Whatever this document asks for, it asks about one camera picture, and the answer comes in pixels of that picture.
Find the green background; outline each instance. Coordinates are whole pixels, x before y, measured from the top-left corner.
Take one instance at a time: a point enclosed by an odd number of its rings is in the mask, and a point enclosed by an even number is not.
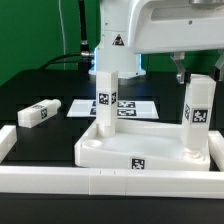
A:
[[[63,54],[58,0],[1,0],[0,8],[0,85],[21,70],[39,68]],[[62,0],[62,10],[67,53],[78,52],[78,0]],[[100,36],[99,0],[86,0],[86,17],[88,40],[94,49]],[[217,59],[217,51],[191,52],[184,63],[192,72],[207,72]],[[76,69],[76,66],[67,65],[66,68]],[[143,68],[176,71],[169,54],[143,56]]]

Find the white pillar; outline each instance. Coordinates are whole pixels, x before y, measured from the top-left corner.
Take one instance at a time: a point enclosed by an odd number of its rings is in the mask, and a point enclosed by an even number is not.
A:
[[[186,86],[181,135],[185,159],[203,159],[200,151],[208,142],[215,86],[215,81],[205,75],[192,75]]]
[[[96,123],[102,137],[115,135],[117,120],[118,72],[97,72]]]

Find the warning label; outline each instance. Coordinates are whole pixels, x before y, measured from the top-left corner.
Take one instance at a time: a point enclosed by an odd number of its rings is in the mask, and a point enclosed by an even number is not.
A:
[[[117,35],[116,39],[113,42],[113,45],[115,45],[115,46],[124,46],[124,41],[122,40],[120,34]]]

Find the white platform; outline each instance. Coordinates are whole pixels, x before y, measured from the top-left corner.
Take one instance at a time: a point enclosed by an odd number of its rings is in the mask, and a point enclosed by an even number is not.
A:
[[[119,119],[115,136],[101,138],[94,122],[75,145],[75,162],[93,168],[208,171],[208,144],[201,158],[186,159],[181,131],[181,125]],[[136,161],[143,166],[136,167]]]

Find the black table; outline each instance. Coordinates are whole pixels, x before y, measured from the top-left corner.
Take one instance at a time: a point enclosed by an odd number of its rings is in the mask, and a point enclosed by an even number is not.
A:
[[[160,122],[180,124],[184,85],[175,74],[150,74],[120,86],[120,100],[155,101]],[[59,99],[53,118],[18,127],[16,145],[1,165],[74,167],[74,144],[93,118],[68,118],[74,99],[95,99],[95,83],[76,71],[26,70],[0,87],[0,128],[17,125],[17,111]],[[224,84],[218,83],[210,128],[224,134]],[[0,223],[223,223],[224,200],[43,194],[0,194]]]

